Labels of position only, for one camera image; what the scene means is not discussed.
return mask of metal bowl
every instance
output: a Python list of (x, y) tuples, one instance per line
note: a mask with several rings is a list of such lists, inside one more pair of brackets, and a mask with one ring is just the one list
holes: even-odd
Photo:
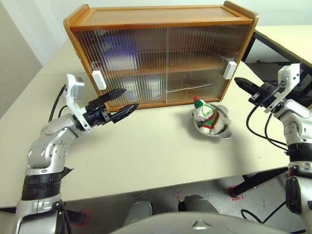
[[(210, 105), (212, 105), (215, 110), (219, 111), (221, 114), (224, 115), (225, 118), (227, 118), (228, 120), (229, 117), (228, 117), (228, 112), (229, 110), (225, 107), (225, 106), (222, 106), (222, 105), (213, 105), (211, 103), (209, 103)], [(194, 125), (196, 127), (196, 129), (204, 136), (207, 136), (207, 137), (220, 137), (220, 138), (223, 138), (223, 139), (230, 139), (231, 136), (232, 136), (232, 133), (230, 131), (230, 126), (229, 125), (226, 125), (224, 127), (224, 129), (218, 133), (218, 134), (215, 134), (215, 135), (211, 135), (211, 134), (207, 134), (207, 133), (203, 133), (199, 128), (200, 128), (200, 121), (197, 121), (194, 119), (194, 115), (193, 115), (193, 122), (194, 122)]]

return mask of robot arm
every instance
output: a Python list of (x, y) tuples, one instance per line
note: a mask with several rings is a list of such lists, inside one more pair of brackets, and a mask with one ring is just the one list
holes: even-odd
[(278, 73), (282, 93), (268, 83), (258, 87), (244, 78), (235, 78), (237, 85), (250, 93), (249, 102), (271, 111), (284, 126), (290, 157), (290, 177), (286, 182), (286, 205), (300, 215), (308, 233), (312, 233), (312, 113), (286, 95), (299, 81), (299, 64), (283, 67)]
[(66, 216), (62, 207), (60, 185), (62, 178), (71, 171), (64, 167), (70, 144), (96, 125), (122, 120), (138, 106), (132, 104), (114, 114), (109, 113), (105, 102), (118, 98), (126, 91), (117, 89), (80, 108), (76, 100), (81, 99), (83, 86), (82, 80), (67, 75), (64, 95), (74, 114), (67, 114), (47, 123), (28, 151), (28, 166), (21, 200), (17, 204), (14, 234), (63, 233)]

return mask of table surface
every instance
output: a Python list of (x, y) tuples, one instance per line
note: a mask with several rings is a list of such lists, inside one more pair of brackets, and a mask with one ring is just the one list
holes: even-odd
[(312, 25), (257, 26), (255, 30), (312, 67)]
[[(20, 199), (27, 152), (46, 124), (65, 73), (85, 81), (85, 105), (96, 93), (70, 42), (29, 83), (0, 120), (0, 207)], [(241, 62), (235, 77), (262, 81)], [(233, 81), (221, 103), (229, 109), (231, 139), (207, 138), (195, 129), (193, 105), (136, 110), (117, 124), (98, 126), (71, 145), (65, 166), (74, 170), (62, 180), (64, 200), (146, 190), (287, 166), (288, 157), (251, 134), (245, 120), (253, 105)], [(56, 112), (64, 104), (61, 100)], [(251, 127), (263, 132), (267, 115), (257, 110)], [(272, 119), (269, 136), (285, 141), (282, 124)]]

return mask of wall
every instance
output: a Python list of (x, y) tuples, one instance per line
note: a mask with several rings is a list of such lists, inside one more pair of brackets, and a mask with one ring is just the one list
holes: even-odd
[[(97, 6), (223, 4), (223, 0), (1, 0), (22, 35), (42, 64), (67, 40), (63, 19), (81, 4)], [(311, 0), (234, 0), (260, 15), (258, 25), (312, 24)], [(257, 59), (283, 60), (272, 50), (256, 43), (249, 62)]]
[(0, 2), (0, 118), (42, 67)]

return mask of stuffed toy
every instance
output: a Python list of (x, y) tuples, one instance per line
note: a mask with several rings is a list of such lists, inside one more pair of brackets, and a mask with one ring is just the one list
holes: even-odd
[(215, 110), (212, 105), (196, 97), (193, 100), (195, 106), (193, 116), (199, 122), (199, 129), (203, 133), (215, 135), (221, 133), (222, 130), (225, 130), (226, 125), (230, 124), (229, 120), (221, 112)]

